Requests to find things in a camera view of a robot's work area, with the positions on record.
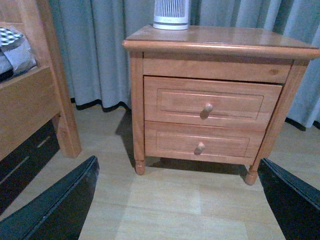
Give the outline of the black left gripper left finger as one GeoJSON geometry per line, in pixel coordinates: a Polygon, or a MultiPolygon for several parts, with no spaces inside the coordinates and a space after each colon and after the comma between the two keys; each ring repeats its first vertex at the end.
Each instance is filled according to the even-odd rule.
{"type": "Polygon", "coordinates": [[[2,240],[77,240],[99,176],[91,156],[27,205],[0,222],[2,240]]]}

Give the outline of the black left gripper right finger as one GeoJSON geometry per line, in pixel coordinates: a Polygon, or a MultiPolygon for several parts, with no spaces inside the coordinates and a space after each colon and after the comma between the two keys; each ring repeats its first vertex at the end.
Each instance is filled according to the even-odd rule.
{"type": "Polygon", "coordinates": [[[258,167],[267,202],[287,240],[320,238],[320,191],[267,158],[258,167]]]}

